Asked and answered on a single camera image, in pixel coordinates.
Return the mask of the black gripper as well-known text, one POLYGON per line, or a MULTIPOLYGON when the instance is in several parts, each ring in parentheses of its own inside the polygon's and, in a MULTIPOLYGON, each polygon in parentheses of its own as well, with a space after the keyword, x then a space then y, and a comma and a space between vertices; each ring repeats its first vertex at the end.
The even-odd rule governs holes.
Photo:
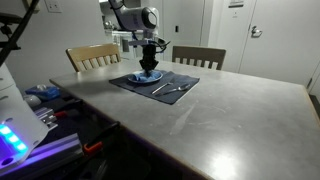
POLYGON ((144 69, 145 74, 152 74, 153 69, 158 65, 158 61, 155 59, 156 46, 145 45, 143 47, 143 57, 139 61, 141 67, 144 69))

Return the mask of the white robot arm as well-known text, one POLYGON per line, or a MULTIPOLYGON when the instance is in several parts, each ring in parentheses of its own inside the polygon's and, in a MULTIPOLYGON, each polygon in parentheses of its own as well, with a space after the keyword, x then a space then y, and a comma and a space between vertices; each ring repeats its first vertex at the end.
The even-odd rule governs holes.
POLYGON ((139 61, 141 68, 149 75, 158 65, 155 55, 163 52, 168 45, 158 34, 159 11, 154 7, 128 8, 124 0, 108 0, 111 9, 116 15, 120 27, 125 31, 130 31, 133 40, 130 46, 141 46, 143 57, 139 61))

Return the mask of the white robot base with leds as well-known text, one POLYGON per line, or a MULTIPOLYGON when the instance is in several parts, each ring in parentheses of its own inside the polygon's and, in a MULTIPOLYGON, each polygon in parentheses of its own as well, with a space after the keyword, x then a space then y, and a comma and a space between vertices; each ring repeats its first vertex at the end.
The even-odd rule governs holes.
POLYGON ((0 174, 22 164, 46 137, 48 127, 36 116, 5 64, 0 67, 0 174))

